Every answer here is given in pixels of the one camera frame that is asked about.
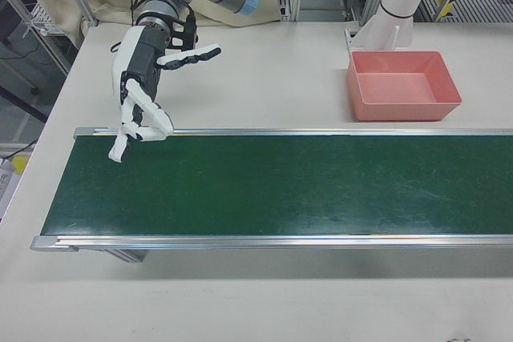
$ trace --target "wire rack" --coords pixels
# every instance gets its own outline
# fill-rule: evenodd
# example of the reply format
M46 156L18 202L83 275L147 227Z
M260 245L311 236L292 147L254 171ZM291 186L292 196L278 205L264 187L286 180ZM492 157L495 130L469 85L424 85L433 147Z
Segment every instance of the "wire rack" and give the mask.
M64 35L64 33L55 25L50 15L41 7L36 4L32 12L30 12L32 20L30 24L38 30L43 36L51 35Z

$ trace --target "floor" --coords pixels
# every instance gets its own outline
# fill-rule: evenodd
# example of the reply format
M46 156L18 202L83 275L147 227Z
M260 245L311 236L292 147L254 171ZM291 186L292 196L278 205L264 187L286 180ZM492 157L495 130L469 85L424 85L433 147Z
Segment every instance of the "floor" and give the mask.
M19 98L48 115L57 99L65 75L53 63L50 56L38 43L34 35L26 34L26 27L20 24L9 37L8 48L0 43L0 62L7 62L38 89L39 94L30 92L30 84L0 64L0 84ZM20 108L0 98L0 155L2 151L20 147L39 137L44 124Z

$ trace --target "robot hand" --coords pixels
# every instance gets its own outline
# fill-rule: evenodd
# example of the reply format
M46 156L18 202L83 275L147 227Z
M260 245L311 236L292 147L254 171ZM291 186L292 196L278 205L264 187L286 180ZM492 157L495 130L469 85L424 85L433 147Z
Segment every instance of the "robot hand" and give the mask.
M109 158L121 162L128 139L164 140L173 132L171 118L155 103L160 70L176 70L185 64L206 61L220 54L214 44L196 50L163 55L165 39L149 27L132 27L121 44L113 68L113 89L120 103L121 127ZM143 113L151 121L143 126Z

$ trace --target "conveyor belt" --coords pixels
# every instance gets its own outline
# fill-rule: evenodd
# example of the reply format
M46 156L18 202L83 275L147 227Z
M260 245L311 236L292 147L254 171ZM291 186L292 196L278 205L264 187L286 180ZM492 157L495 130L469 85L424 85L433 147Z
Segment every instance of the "conveyor belt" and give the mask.
M41 235L513 235L513 136L76 139Z

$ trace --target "white tabletop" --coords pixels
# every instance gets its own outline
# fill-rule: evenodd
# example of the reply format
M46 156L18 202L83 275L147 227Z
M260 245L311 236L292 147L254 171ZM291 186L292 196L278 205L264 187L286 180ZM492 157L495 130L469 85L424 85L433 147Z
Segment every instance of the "white tabletop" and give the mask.
M95 251L30 251L76 127L116 127L109 47L91 29L0 224L0 340L509 340L511 250L153 251L130 265ZM417 25L463 104L440 123L356 123L341 23L200 29L211 62L165 74L178 128L512 128L512 25Z

